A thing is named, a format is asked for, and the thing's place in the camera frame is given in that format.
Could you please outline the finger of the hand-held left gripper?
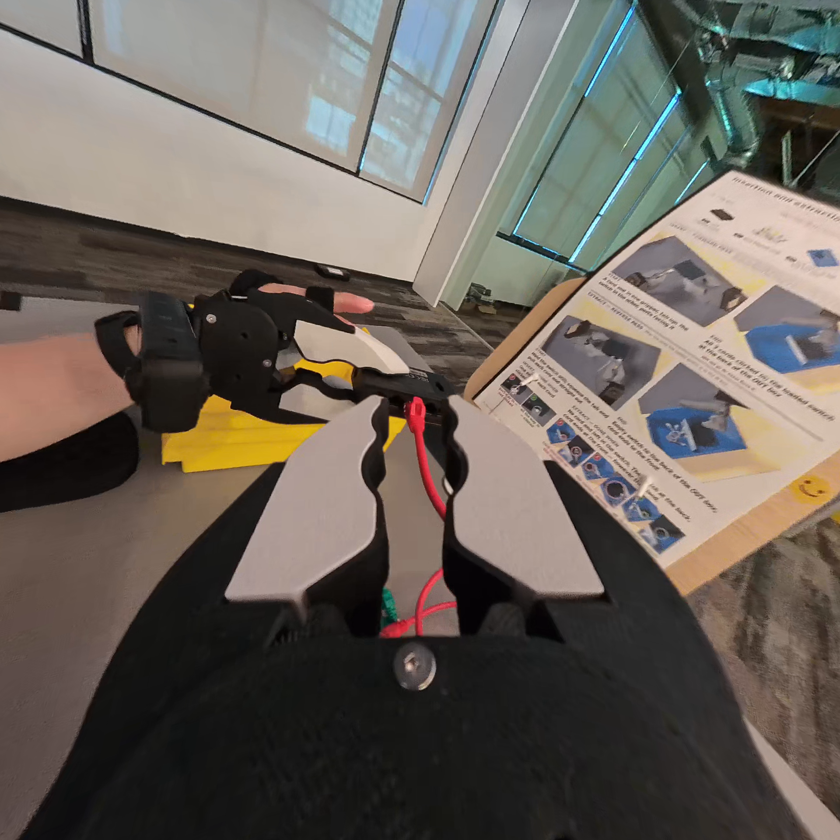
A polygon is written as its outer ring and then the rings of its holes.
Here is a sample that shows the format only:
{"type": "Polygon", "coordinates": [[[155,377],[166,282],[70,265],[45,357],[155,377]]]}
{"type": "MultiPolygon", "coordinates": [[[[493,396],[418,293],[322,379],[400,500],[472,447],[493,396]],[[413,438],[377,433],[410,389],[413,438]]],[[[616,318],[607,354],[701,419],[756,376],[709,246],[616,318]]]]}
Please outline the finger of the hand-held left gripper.
{"type": "Polygon", "coordinates": [[[316,371],[279,371],[279,425],[328,423],[396,384],[396,374],[379,371],[354,371],[351,381],[316,371]]]}
{"type": "Polygon", "coordinates": [[[355,369],[384,375],[408,375],[408,365],[393,349],[357,327],[350,332],[298,320],[293,337],[300,355],[309,362],[343,362],[355,369]]]}

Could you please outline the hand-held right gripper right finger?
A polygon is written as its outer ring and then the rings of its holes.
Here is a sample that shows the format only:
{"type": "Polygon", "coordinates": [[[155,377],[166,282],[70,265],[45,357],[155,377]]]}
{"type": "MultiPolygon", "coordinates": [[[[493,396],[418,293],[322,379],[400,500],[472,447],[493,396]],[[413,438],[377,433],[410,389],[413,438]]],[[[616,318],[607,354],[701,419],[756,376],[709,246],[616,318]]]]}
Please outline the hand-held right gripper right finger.
{"type": "Polygon", "coordinates": [[[477,635],[498,605],[541,627],[549,605],[603,602],[602,579],[532,447],[458,395],[447,399],[443,420],[452,490],[443,571],[460,634],[477,635]]]}

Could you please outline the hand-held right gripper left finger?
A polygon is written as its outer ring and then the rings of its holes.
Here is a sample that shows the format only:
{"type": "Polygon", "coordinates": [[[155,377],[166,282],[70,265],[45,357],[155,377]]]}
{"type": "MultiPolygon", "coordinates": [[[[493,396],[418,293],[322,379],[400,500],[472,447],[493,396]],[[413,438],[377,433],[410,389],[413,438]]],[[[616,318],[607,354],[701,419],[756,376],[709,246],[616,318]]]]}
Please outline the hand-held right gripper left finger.
{"type": "Polygon", "coordinates": [[[370,396],[312,435],[282,466],[227,583],[226,616],[269,606],[293,627],[335,610],[354,636],[380,631],[389,547],[379,486],[389,429],[370,396]]]}

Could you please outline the black network switch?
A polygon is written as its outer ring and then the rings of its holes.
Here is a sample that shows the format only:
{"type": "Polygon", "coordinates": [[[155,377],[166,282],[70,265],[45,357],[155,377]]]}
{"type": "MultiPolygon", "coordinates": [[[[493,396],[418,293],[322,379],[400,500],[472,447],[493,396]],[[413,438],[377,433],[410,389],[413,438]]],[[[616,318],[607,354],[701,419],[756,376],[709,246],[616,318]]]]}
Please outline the black network switch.
{"type": "Polygon", "coordinates": [[[436,406],[456,394],[455,388],[442,375],[413,367],[404,374],[385,374],[373,368],[355,369],[351,383],[362,397],[381,396],[396,406],[414,398],[427,406],[436,406]]]}

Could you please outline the yellow plastic bin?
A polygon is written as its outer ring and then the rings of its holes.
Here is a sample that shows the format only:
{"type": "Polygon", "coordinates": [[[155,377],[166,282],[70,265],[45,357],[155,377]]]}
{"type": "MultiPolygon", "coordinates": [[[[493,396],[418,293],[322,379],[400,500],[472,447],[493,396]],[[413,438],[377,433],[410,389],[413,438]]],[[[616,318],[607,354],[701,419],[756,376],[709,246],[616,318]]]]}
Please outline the yellow plastic bin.
{"type": "Polygon", "coordinates": [[[194,429],[161,437],[161,462],[183,472],[268,466],[288,457],[325,423],[279,425],[233,409],[211,396],[194,429]]]}

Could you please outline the person's left forearm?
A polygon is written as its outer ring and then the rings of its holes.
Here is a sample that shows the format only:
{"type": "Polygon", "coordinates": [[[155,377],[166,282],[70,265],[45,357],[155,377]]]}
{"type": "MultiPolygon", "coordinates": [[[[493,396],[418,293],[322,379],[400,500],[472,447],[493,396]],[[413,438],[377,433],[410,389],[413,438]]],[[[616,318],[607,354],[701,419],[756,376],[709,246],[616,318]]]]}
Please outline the person's left forearm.
{"type": "Polygon", "coordinates": [[[1,347],[1,461],[53,445],[131,407],[95,332],[1,347]]]}

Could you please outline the person's left hand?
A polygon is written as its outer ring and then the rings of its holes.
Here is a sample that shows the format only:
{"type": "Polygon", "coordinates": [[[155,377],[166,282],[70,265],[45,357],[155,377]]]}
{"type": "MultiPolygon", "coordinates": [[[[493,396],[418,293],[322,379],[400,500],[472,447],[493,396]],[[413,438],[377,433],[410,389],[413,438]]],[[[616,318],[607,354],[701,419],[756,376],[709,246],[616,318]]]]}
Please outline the person's left hand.
{"type": "Polygon", "coordinates": [[[330,312],[339,320],[350,323],[346,315],[361,315],[373,311],[372,300],[345,291],[335,291],[329,287],[296,287],[279,282],[266,283],[258,287],[259,291],[276,295],[294,295],[309,300],[330,312]]]}

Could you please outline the black wristband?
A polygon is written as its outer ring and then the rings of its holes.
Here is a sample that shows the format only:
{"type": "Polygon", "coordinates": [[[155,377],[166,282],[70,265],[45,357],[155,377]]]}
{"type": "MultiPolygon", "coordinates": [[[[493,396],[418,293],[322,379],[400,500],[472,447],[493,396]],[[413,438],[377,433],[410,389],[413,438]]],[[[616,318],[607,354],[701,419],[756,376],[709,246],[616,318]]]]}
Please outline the black wristband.
{"type": "Polygon", "coordinates": [[[140,399],[141,324],[137,310],[116,311],[95,321],[98,348],[112,372],[120,378],[134,403],[140,399]]]}

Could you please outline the wooden board with instruction sheet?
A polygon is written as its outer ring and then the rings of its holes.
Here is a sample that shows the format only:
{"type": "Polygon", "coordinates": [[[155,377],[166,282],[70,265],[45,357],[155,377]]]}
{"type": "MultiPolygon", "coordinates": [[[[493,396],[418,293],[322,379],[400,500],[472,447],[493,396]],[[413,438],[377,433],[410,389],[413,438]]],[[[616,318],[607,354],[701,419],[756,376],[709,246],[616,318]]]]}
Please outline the wooden board with instruction sheet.
{"type": "Polygon", "coordinates": [[[729,170],[561,283],[465,397],[682,593],[838,495],[838,208],[729,170]]]}

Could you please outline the grey ceiling duct cluster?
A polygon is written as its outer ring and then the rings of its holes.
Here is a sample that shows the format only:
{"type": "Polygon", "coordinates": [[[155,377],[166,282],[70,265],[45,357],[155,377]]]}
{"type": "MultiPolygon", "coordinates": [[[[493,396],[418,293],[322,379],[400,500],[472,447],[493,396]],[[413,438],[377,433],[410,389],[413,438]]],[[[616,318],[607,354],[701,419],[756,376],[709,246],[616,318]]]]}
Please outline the grey ceiling duct cluster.
{"type": "Polygon", "coordinates": [[[833,200],[838,2],[640,2],[689,113],[714,117],[717,167],[833,200]]]}

